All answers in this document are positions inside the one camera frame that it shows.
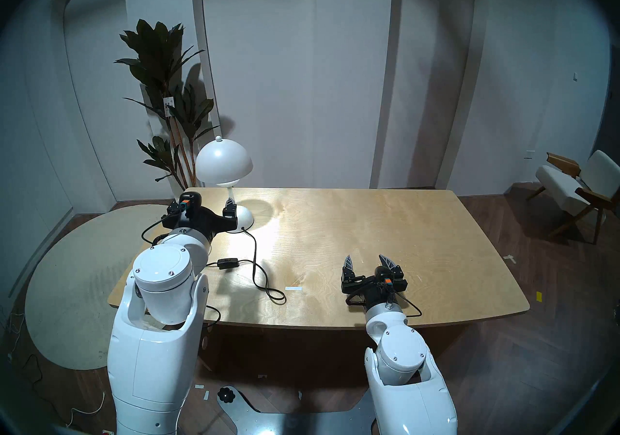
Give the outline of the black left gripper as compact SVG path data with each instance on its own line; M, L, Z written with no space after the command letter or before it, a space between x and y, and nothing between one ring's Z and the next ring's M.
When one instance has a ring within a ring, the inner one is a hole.
M180 204L173 200L167 207L167 214L161 217L163 227L174 229L193 229L205 237L215 237L219 233L237 229L237 205L228 198L224 206L224 216L216 215L207 208L180 211Z

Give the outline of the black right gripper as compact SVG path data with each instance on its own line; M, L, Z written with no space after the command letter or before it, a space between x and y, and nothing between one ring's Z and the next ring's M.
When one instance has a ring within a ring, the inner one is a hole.
M383 254L379 255L379 259L383 268L376 268L374 275L368 277L356 276L353 270L352 259L348 255L342 267L342 293L354 296L370 289L378 289L379 293L381 293L386 288L391 288L394 292L404 292L407 289L407 281L404 279L404 273L400 265Z

